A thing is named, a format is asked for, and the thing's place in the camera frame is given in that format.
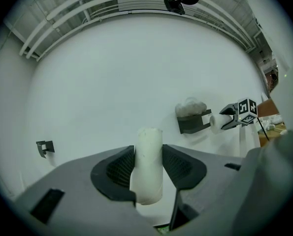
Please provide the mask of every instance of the black cable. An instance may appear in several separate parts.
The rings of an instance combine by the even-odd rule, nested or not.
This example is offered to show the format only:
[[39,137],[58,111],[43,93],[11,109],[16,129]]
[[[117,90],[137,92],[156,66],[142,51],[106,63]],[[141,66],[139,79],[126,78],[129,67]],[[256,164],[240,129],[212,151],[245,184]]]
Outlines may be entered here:
[[263,130],[263,132],[264,132],[264,134],[265,134],[265,137],[266,137],[266,138],[268,139],[268,141],[269,141],[269,138],[268,138],[268,136],[266,135],[266,132],[265,132],[263,126],[262,126],[261,121],[259,120],[259,118],[257,118],[257,119],[258,119],[258,122],[260,123],[260,126],[261,126],[261,128],[262,128],[262,130]]

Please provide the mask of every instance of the white ceiling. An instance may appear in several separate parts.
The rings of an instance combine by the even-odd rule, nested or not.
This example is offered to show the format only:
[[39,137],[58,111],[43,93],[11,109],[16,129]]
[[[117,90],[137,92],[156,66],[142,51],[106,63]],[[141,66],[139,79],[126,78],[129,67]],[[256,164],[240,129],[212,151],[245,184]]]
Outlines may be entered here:
[[[51,11],[66,1],[68,0],[18,0],[17,4],[14,5],[6,16],[4,23],[25,43],[40,22]],[[80,3],[76,2],[48,21],[32,39],[26,52],[29,51],[48,28],[52,27],[60,18],[79,6]],[[147,10],[148,12],[160,13],[165,11],[166,13],[163,0],[110,0],[89,7],[86,11],[88,14],[99,13],[98,15],[91,15],[92,20],[95,17],[101,17],[119,11],[134,10]],[[260,32],[246,0],[200,0],[197,6],[185,6],[185,11],[188,17],[210,23],[212,29],[232,37],[247,53],[250,53],[258,66],[264,71],[276,66],[275,61],[272,60],[272,52],[269,45]],[[34,57],[42,55],[55,41],[85,23],[87,21],[85,13],[81,12],[76,14],[52,31],[34,50]]]

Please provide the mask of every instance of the small black bracket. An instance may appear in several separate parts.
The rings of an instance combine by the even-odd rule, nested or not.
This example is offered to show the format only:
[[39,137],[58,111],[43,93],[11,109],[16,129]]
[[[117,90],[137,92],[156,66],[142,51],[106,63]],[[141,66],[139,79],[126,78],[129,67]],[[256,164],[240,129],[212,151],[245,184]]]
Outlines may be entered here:
[[203,125],[202,116],[211,113],[211,109],[206,110],[201,115],[177,117],[180,134],[194,134],[210,126],[210,123]]
[[46,158],[45,155],[47,154],[47,151],[53,152],[54,153],[54,147],[53,147],[53,142],[52,141],[40,141],[36,142],[38,151],[41,157]]

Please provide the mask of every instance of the white cylinder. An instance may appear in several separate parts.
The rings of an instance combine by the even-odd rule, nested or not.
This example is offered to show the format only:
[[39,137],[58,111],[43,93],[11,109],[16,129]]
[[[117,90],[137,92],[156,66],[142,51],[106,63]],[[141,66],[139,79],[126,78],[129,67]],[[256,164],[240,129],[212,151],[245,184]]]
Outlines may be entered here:
[[222,127],[232,120],[231,116],[214,114],[210,118],[211,130],[214,134],[222,132]]
[[156,128],[144,128],[138,134],[130,190],[141,205],[154,204],[163,195],[162,133]]

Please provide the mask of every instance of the camera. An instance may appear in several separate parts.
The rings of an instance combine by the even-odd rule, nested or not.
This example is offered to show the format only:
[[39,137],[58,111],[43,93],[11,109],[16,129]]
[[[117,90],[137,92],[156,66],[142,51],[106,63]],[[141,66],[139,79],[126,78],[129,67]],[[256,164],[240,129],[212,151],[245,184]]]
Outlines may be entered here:
[[185,9],[182,6],[181,2],[176,0],[164,0],[164,3],[168,11],[177,13],[179,15],[185,14]]

